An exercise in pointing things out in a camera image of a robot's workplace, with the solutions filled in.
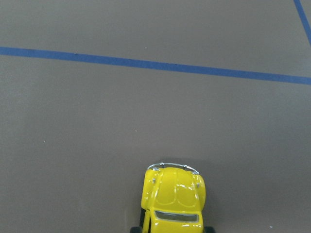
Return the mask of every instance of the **blue tape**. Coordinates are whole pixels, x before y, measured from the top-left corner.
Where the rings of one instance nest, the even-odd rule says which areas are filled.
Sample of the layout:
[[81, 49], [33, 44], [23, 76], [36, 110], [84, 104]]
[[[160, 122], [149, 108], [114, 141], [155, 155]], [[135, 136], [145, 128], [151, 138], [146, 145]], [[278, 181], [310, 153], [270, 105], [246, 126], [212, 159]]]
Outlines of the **blue tape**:
[[266, 80], [285, 83], [299, 83], [311, 85], [311, 78], [302, 76], [292, 76], [283, 74], [261, 73], [243, 70], [232, 70], [212, 67], [189, 66], [172, 63], [152, 62], [134, 60], [117, 57], [87, 55], [69, 52], [57, 52], [48, 50], [28, 50], [20, 48], [0, 47], [0, 55], [10, 55], [19, 57], [47, 58], [65, 61], [98, 63], [122, 67], [135, 67], [145, 69], [156, 69], [166, 71], [177, 71], [185, 73], [217, 75], [226, 77], [236, 77], [244, 79]]
[[308, 19], [306, 17], [306, 14], [303, 10], [302, 4], [300, 2], [300, 0], [294, 0], [294, 3], [296, 5], [300, 20], [302, 22], [303, 28], [305, 29], [307, 38], [309, 40], [310, 46], [311, 46], [311, 28], [310, 28], [310, 24], [308, 22]]

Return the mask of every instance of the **toy car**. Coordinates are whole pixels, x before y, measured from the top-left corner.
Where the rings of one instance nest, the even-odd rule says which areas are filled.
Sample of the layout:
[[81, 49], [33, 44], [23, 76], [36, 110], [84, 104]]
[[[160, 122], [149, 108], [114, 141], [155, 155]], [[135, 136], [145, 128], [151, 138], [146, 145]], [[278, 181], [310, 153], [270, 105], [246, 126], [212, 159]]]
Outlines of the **toy car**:
[[160, 163], [147, 168], [139, 227], [130, 233], [213, 233], [203, 226], [205, 183], [187, 165]]

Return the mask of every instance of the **car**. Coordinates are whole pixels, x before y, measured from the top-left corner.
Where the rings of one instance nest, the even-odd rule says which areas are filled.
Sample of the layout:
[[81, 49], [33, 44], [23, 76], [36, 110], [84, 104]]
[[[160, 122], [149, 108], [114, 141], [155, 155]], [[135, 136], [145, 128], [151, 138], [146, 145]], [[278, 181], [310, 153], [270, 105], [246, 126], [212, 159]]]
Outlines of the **car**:
[[214, 233], [203, 225], [205, 200], [205, 183], [196, 169], [174, 163], [150, 165], [139, 227], [132, 227], [130, 233]]

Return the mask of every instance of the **gray surface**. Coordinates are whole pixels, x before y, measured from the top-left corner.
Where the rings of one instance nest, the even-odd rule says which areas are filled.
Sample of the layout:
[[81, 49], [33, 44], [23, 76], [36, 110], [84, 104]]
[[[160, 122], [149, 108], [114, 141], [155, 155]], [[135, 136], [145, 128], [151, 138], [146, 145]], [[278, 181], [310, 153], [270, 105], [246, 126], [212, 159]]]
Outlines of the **gray surface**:
[[[310, 76], [293, 2], [261, 2], [2, 1], [1, 46]], [[309, 85], [10, 56], [0, 71], [1, 233], [128, 233], [160, 161], [201, 172], [217, 233], [310, 232]]]

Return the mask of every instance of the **blue line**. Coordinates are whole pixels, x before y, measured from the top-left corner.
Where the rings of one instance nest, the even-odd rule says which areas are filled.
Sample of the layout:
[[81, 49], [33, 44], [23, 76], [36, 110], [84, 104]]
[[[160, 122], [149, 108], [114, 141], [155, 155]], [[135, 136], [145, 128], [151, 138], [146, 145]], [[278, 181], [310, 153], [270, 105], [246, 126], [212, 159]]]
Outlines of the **blue line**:
[[47, 59], [75, 61], [75, 62], [98, 63], [98, 64], [106, 64], [106, 65], [122, 66], [122, 67], [167, 70], [167, 71], [177, 71], [177, 72], [185, 72], [185, 73], [217, 75], [217, 76], [226, 76], [226, 77], [266, 80], [266, 81], [285, 82], [285, 83], [300, 83], [300, 84], [311, 85], [311, 78], [309, 77], [261, 73], [261, 72], [252, 72], [252, 71], [243, 71], [243, 70], [222, 69], [222, 68], [212, 68], [212, 67], [189, 66], [189, 65], [181, 65], [181, 64], [152, 62], [152, 61], [97, 56], [97, 55], [87, 55], [87, 54], [78, 54], [78, 53], [69, 53], [69, 52], [57, 52], [57, 51], [48, 51], [48, 50], [28, 50], [28, 49], [20, 49], [20, 48], [0, 47], [0, 55], [47, 58]]
[[294, 3], [296, 5], [296, 8], [297, 8], [300, 20], [301, 20], [302, 25], [303, 25], [303, 27], [305, 29], [307, 38], [308, 38], [310, 46], [311, 46], [311, 28], [310, 28], [310, 24], [308, 22], [308, 19], [307, 19], [306, 14], [305, 14], [305, 12], [303, 10], [303, 7], [302, 7], [302, 4], [301, 4], [300, 0], [294, 0]]

